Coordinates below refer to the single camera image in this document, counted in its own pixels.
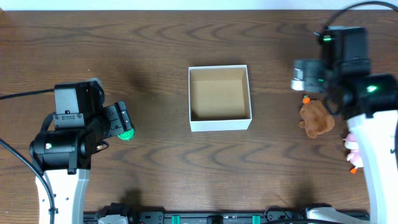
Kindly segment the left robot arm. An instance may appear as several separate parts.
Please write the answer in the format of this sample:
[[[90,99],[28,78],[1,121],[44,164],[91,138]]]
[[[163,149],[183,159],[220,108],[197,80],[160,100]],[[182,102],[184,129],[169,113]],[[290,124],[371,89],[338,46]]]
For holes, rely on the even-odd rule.
[[[30,144],[39,176],[40,223],[83,223],[92,155],[106,149],[107,138],[129,141],[134,125],[123,101],[104,106],[97,78],[54,87],[55,112]]]

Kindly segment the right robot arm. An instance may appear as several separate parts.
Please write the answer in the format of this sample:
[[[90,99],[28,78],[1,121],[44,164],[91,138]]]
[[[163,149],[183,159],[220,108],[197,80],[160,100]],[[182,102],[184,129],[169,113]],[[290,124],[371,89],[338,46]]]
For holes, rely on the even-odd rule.
[[[373,75],[363,27],[324,27],[319,60],[295,60],[291,87],[337,105],[363,160],[370,223],[397,223],[397,80]]]

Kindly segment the green round toy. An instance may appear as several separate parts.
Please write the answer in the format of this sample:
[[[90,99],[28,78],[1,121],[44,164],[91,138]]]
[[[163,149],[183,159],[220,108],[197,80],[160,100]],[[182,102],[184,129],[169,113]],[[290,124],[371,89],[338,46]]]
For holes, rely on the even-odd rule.
[[[121,134],[118,134],[118,138],[123,140],[123,141],[130,141],[135,135],[135,129],[132,128],[130,130],[127,130]]]

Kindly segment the white cardboard box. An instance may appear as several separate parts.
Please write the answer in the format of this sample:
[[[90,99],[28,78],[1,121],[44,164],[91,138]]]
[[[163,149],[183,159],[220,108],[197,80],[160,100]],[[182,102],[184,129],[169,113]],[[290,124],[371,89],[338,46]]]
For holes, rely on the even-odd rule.
[[[246,130],[252,121],[248,67],[190,67],[188,99],[192,132]]]

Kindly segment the brown plush bear toy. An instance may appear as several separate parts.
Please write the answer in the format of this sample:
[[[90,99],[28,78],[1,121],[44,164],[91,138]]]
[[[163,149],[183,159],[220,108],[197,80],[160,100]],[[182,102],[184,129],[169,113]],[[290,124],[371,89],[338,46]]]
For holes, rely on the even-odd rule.
[[[305,130],[309,138],[331,131],[335,126],[335,119],[320,100],[311,100],[307,95],[303,98],[300,109],[302,118],[299,126]]]

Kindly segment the pink duck toy with hat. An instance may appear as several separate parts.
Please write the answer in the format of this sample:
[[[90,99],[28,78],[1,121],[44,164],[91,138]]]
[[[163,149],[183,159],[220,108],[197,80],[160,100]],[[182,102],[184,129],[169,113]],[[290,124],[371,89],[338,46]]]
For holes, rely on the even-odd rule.
[[[354,134],[349,133],[344,139],[345,148],[349,150],[346,160],[352,164],[350,172],[355,174],[359,168],[363,168],[363,160],[359,151],[359,144]]]

